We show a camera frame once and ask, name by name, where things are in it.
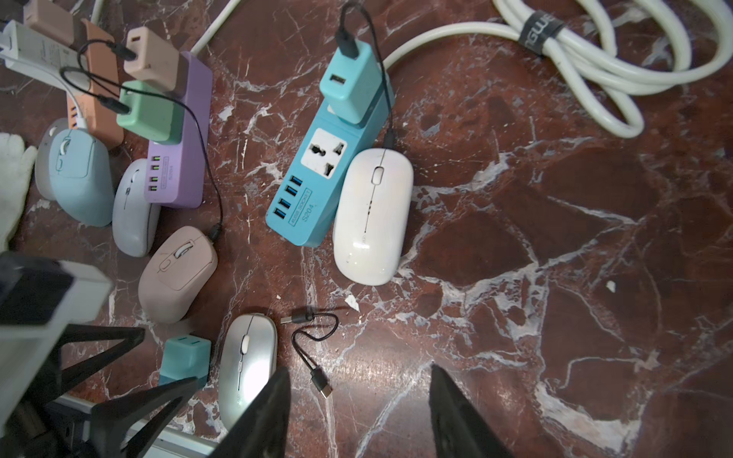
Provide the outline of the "teal power strip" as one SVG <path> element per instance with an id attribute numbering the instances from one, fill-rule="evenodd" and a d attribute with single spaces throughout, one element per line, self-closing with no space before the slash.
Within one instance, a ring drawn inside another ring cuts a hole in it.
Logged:
<path id="1" fill-rule="evenodd" d="M 317 247 L 326 238 L 353 158 L 372 147 L 387 122 L 387 98 L 379 90 L 359 124 L 332 113 L 323 102 L 310 124 L 266 214 L 266 224 L 296 246 Z"/>

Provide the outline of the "silver wireless mouse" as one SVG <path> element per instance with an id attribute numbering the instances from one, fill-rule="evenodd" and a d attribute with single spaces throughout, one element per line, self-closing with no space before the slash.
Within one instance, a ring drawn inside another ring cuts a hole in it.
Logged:
<path id="1" fill-rule="evenodd" d="M 278 335 L 273 320 L 261 314 L 236 318 L 223 343 L 219 407 L 228 431 L 259 395 L 276 370 Z"/>

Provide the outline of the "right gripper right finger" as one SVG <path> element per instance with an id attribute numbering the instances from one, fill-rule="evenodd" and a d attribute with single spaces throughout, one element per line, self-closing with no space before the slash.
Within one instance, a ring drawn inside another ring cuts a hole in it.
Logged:
<path id="1" fill-rule="evenodd" d="M 429 409 L 438 458 L 513 456 L 438 364 L 431 366 Z"/>

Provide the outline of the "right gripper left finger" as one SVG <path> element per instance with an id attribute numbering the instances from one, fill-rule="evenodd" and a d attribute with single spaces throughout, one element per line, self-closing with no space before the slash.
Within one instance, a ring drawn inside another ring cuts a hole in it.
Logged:
<path id="1" fill-rule="evenodd" d="M 209 458 L 286 456 L 290 408 L 290 375 L 279 368 Z"/>

